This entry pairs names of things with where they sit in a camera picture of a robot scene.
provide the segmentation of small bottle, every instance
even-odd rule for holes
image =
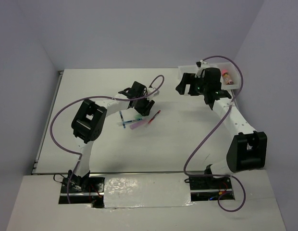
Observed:
[[[223,77],[223,80],[224,80],[224,83],[226,85],[233,85],[234,82],[232,81],[232,79],[230,78],[229,74],[228,74],[228,71],[226,69],[224,69],[222,71],[222,77]]]

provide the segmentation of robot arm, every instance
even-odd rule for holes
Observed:
[[[204,95],[204,101],[220,118],[229,110],[224,124],[233,137],[226,159],[207,166],[206,174],[231,175],[235,172],[264,167],[267,136],[257,132],[231,103],[231,95],[221,90],[221,71],[219,68],[201,64],[196,74],[184,73],[180,84],[176,87],[179,94],[184,95],[186,86],[190,85],[188,95]]]
[[[159,91],[144,99],[133,101],[131,99],[143,97],[154,90],[156,89],[147,88],[138,82],[134,82],[131,88],[126,88],[114,96],[114,100],[102,100],[99,101],[98,105],[89,99],[82,102],[71,125],[76,143],[82,154],[75,172],[73,173],[71,170],[68,172],[68,178],[72,174],[71,181],[76,187],[83,189],[87,186],[90,174],[89,160],[91,149],[94,141],[102,132],[105,118],[128,108],[134,108],[142,116],[148,116],[155,103],[152,99],[159,94]]]

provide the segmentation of black wire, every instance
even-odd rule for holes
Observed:
[[[146,86],[145,86],[145,89],[144,89],[144,91],[143,91],[143,95],[142,95],[142,96],[144,96],[144,95],[148,95],[148,89],[147,89]]]
[[[55,176],[56,176],[56,175],[60,175],[60,176],[62,176],[63,178],[65,178],[65,177],[64,177],[62,174],[60,174],[60,173],[55,173],[54,176],[53,176],[53,180],[54,180],[55,182],[58,182],[58,183],[62,184],[62,182],[55,180]]]

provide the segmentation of gray wall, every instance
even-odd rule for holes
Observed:
[[[263,0],[18,0],[58,69],[234,58]]]
[[[0,0],[0,231],[30,174],[57,79],[17,4]]]
[[[298,0],[266,0],[236,56],[239,105],[268,135],[266,168],[287,230],[298,230]]]

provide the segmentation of white tabletop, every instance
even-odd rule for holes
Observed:
[[[160,95],[150,116],[161,113],[147,127],[131,130],[118,126],[119,114],[106,118],[103,132],[95,141],[90,159],[91,172],[167,172],[182,171],[183,165],[201,140],[218,123],[219,117],[205,105],[202,96],[182,96],[175,91],[176,68],[170,69],[66,69],[55,100],[51,119],[68,103],[77,99],[106,95],[132,86],[134,81],[149,85],[157,75],[165,76]],[[54,124],[54,136],[64,147],[78,151],[71,122],[81,103],[65,110]],[[133,119],[134,109],[123,111]],[[226,157],[232,137],[224,125],[195,155],[189,170],[203,170]],[[35,173],[65,173],[77,156],[59,149],[50,138],[49,128],[42,145]]]
[[[243,208],[234,213],[221,210],[216,201],[181,207],[120,209],[59,205],[61,185],[54,182],[52,176],[25,176],[7,231],[285,231],[266,171],[246,171],[236,176],[246,188],[247,200]],[[240,187],[233,180],[232,184],[236,200],[221,202],[229,209],[238,207],[242,201]],[[169,187],[161,187],[156,193],[169,190]]]

